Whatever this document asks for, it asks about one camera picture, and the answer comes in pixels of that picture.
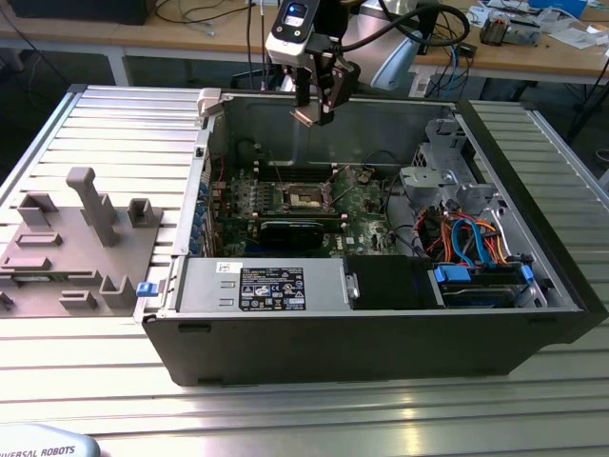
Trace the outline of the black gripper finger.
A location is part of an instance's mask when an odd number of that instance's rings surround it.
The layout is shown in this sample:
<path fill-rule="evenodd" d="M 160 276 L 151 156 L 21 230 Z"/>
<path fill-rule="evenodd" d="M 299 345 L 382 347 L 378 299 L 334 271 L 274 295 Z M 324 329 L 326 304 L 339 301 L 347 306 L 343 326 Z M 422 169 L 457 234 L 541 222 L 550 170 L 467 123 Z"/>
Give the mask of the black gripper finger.
<path fill-rule="evenodd" d="M 311 72 L 306 68 L 292 68 L 291 77 L 295 88 L 295 107 L 308 106 L 310 103 Z"/>
<path fill-rule="evenodd" d="M 316 41 L 316 88 L 320 126 L 334 119 L 334 109 L 346 103 L 358 87 L 360 67 L 344 58 L 341 45 L 333 40 Z"/>

